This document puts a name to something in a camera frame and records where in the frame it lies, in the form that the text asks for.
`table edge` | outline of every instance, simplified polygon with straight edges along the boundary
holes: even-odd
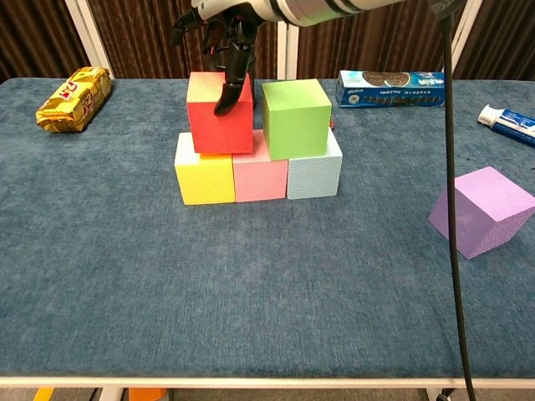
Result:
[[[475,378],[475,388],[533,388],[535,378]],[[463,378],[1,377],[0,388],[464,388]]]

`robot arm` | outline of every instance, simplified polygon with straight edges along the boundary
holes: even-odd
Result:
[[[171,42],[180,44],[185,33],[208,25],[208,35],[228,39],[228,57],[222,96],[216,115],[228,114],[242,93],[243,83],[258,28],[265,22],[285,21],[308,27],[335,18],[361,13],[403,0],[192,0],[191,10],[179,17],[171,31]],[[465,0],[428,0],[439,19],[450,15]],[[214,45],[205,41],[205,53]]]

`blue carpet surface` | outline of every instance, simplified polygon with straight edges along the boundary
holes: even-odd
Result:
[[[50,134],[34,114],[62,82],[0,85],[0,375],[462,375],[448,244],[427,222],[444,109],[334,107],[337,197],[186,208],[187,81],[115,80],[85,132]],[[455,93],[458,175],[492,165],[535,193],[535,150],[476,123],[487,103],[535,114],[535,83]],[[534,245],[531,219],[461,258],[476,377],[535,378]]]

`red cube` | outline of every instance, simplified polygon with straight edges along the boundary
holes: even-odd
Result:
[[[225,73],[191,73],[187,112],[195,152],[228,155],[252,152],[252,91],[249,77],[236,107],[224,116],[214,115]]]

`brown curtain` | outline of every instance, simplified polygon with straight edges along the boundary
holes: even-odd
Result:
[[[117,78],[187,78],[202,70],[204,30],[191,31],[177,47],[169,43],[175,19],[190,0],[89,0]],[[258,78],[277,74],[277,26],[261,27],[257,38]]]
[[[66,78],[87,65],[65,1],[0,0],[0,82]]]
[[[457,79],[535,80],[535,0],[485,0],[456,68]]]
[[[456,24],[461,12],[456,15]],[[298,78],[336,78],[341,69],[442,69],[441,33],[425,0],[408,0],[299,33]]]

